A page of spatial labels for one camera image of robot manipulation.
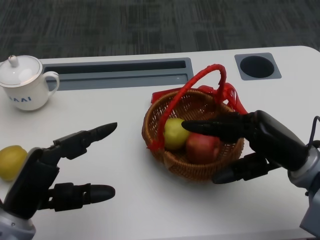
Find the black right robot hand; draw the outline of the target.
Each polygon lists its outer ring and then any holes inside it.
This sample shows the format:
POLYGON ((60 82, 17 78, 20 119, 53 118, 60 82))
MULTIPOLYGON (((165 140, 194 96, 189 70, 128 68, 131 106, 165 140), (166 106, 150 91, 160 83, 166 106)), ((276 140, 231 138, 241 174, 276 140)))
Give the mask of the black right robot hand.
POLYGON ((254 151, 215 173, 214 184, 251 180, 280 167, 299 170, 307 161, 309 149, 292 131, 268 113, 229 112, 209 120, 187 120, 182 127, 192 133, 218 137, 233 144, 246 139, 254 151))

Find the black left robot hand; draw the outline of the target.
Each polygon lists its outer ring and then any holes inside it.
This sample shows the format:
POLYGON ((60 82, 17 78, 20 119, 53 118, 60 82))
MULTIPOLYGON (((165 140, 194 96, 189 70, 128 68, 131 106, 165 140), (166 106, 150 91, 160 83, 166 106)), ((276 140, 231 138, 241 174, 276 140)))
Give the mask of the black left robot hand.
POLYGON ((82 130, 54 140, 48 148, 33 148, 1 204, 2 209, 28 220, 38 210, 69 211, 112 199, 116 190, 109 185, 67 182, 51 186, 59 174, 61 158, 73 160, 84 155, 92 143, 109 136, 117 126, 113 122, 82 130))

